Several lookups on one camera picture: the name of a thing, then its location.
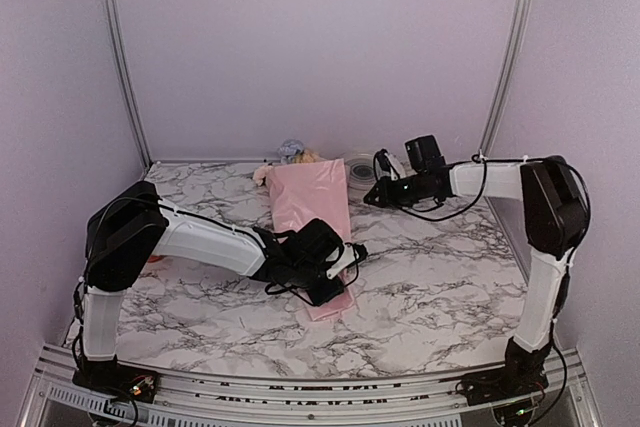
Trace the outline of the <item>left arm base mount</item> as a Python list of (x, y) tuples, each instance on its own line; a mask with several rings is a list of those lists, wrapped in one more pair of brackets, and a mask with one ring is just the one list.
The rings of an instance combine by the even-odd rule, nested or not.
[(159, 386), (159, 373), (113, 362), (89, 362), (78, 368), (72, 382), (89, 390), (152, 403)]

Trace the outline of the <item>pink rose fake flower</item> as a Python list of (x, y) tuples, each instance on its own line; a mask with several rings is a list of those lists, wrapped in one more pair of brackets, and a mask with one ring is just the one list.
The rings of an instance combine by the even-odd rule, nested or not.
[(284, 155), (281, 157), (279, 164), (266, 163), (259, 166), (253, 173), (252, 180), (256, 186), (263, 186), (266, 182), (267, 175), (275, 168), (279, 166), (294, 165), (294, 164), (308, 164), (324, 161), (315, 151), (310, 149), (296, 150), (291, 155)]

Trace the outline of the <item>pink wrapping paper sheet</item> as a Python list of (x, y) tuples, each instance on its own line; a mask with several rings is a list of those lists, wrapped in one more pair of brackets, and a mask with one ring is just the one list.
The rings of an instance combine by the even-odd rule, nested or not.
[(335, 317), (354, 303), (342, 272), (355, 263), (347, 170), (342, 159), (277, 166), (266, 175), (274, 230), (288, 237), (312, 321)]

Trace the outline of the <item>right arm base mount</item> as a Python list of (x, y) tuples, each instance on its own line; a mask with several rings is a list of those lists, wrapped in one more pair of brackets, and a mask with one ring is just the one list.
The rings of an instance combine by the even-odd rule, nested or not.
[(548, 379), (541, 368), (512, 375), (509, 369), (500, 367), (463, 375), (455, 386), (455, 392), (464, 396), (469, 406), (475, 406), (542, 393), (548, 386)]

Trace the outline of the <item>blue white fake flower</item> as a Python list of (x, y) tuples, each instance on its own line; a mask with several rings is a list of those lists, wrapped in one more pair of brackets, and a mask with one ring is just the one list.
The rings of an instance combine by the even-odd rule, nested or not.
[(304, 143), (297, 139), (285, 140), (277, 149), (277, 155), (282, 164), (291, 164), (305, 151)]

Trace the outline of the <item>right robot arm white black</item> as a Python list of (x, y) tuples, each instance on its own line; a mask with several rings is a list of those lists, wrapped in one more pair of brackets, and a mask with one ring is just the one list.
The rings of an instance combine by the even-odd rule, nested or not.
[(415, 205), (431, 199), (441, 206), (449, 198), (468, 197), (521, 202), (531, 248), (524, 309), (505, 350), (505, 364), (495, 385), (515, 395), (541, 371), (554, 346), (553, 331), (569, 290), (570, 269), (591, 221), (591, 203), (579, 172), (561, 156), (489, 159), (477, 152), (471, 160), (449, 163), (434, 136), (406, 142), (411, 174), (385, 149), (373, 156), (373, 187), (366, 204), (392, 208), (426, 222), (429, 210)]

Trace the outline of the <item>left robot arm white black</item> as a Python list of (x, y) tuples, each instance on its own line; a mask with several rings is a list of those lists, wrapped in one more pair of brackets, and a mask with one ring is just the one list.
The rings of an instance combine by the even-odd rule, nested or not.
[(133, 184), (89, 219), (86, 265), (74, 293), (77, 373), (106, 392), (148, 375), (118, 362), (116, 337), (126, 291), (153, 256), (223, 268), (263, 283), (270, 295), (291, 293), (319, 307), (346, 290), (341, 273), (368, 252), (318, 218), (283, 233), (242, 229), (162, 199), (150, 182)]

